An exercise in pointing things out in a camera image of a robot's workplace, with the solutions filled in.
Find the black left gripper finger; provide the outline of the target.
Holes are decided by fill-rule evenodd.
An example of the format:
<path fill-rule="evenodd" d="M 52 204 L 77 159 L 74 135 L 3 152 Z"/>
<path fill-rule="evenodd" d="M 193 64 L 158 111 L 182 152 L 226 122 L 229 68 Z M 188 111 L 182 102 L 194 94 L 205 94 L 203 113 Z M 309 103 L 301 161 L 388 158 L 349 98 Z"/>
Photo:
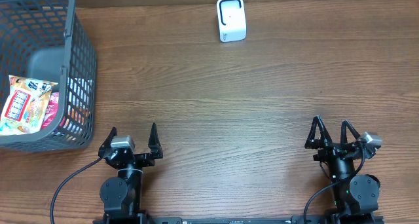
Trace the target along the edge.
<path fill-rule="evenodd" d="M 160 140 L 158 138 L 158 130 L 156 123 L 153 123 L 151 127 L 151 132 L 149 136 L 148 147 L 150 149 L 151 155 L 154 159 L 162 159 L 163 158 L 163 150 L 160 144 Z"/>
<path fill-rule="evenodd" d="M 102 143 L 102 145 L 98 149 L 98 156 L 99 158 L 103 158 L 105 155 L 106 150 L 108 150 L 111 147 L 112 139 L 117 135 L 117 128 L 112 127 L 109 135 L 106 137 L 105 141 Z"/>

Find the red purple pad pack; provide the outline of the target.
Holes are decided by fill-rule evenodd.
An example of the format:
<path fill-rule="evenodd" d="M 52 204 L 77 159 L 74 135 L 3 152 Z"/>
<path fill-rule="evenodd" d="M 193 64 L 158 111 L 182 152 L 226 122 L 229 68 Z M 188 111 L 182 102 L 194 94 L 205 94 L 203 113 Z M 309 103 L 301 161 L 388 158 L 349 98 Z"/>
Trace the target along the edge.
<path fill-rule="evenodd" d="M 58 92 L 51 93 L 41 130 L 45 129 L 55 119 L 59 108 L 59 96 Z"/>

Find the yellow snack bag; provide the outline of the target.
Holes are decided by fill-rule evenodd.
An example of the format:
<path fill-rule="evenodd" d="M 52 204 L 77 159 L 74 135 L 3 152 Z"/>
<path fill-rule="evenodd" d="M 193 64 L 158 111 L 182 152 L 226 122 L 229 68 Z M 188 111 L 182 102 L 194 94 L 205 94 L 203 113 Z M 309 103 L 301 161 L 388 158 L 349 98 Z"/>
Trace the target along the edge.
<path fill-rule="evenodd" d="M 1 135 L 40 131 L 55 82 L 9 75 L 9 95 L 1 112 Z"/>

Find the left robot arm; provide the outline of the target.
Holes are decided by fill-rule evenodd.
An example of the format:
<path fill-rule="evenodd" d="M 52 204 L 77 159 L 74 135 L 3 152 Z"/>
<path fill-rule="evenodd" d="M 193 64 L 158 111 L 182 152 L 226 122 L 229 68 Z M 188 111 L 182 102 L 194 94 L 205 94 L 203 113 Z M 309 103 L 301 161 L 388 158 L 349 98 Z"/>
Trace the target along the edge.
<path fill-rule="evenodd" d="M 135 153 L 131 136 L 119 136 L 112 128 L 98 150 L 99 158 L 117 171 L 100 187 L 103 217 L 94 223 L 150 223 L 150 215 L 141 209 L 143 169 L 153 167 L 164 154 L 156 124 L 152 124 L 148 153 Z"/>

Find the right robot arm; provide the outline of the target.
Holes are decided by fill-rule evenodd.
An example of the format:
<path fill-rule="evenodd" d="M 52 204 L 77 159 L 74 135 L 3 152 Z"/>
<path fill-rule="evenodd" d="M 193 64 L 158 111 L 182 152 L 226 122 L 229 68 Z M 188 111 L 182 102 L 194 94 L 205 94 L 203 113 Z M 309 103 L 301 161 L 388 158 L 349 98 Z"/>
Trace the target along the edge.
<path fill-rule="evenodd" d="M 330 184 L 307 201 L 302 215 L 303 223 L 383 223 L 375 217 L 380 195 L 380 181 L 376 176 L 361 174 L 365 161 L 373 158 L 382 146 L 382 138 L 372 132 L 360 134 L 350 123 L 342 121 L 340 141 L 334 142 L 320 116 L 313 118 L 304 144 L 316 150 L 314 161 Z M 315 198 L 330 190 L 335 207 L 323 215 L 309 216 L 308 209 Z"/>

